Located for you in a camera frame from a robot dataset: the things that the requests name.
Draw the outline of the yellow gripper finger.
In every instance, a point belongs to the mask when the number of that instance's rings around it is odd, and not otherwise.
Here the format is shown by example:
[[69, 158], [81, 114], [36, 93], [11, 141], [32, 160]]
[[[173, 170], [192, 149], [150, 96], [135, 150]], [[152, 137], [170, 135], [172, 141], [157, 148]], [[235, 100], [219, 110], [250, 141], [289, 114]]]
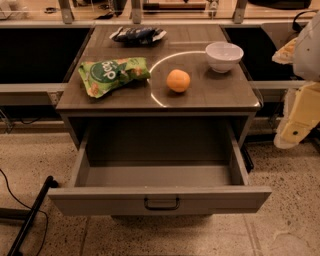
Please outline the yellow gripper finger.
[[272, 61], [278, 64], [292, 64], [296, 45], [296, 38], [293, 38], [272, 56]]
[[306, 82], [299, 89], [289, 89], [283, 115], [274, 145], [289, 149], [297, 146], [320, 123], [320, 83]]

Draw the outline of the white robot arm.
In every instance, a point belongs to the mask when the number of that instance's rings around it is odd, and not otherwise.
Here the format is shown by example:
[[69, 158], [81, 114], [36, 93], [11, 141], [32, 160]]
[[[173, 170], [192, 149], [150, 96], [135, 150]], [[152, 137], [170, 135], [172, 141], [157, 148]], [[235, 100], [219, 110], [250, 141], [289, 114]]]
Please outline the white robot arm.
[[291, 64], [296, 76], [305, 80], [285, 96], [284, 117], [274, 145], [289, 149], [298, 145], [320, 123], [320, 12], [272, 56], [279, 64]]

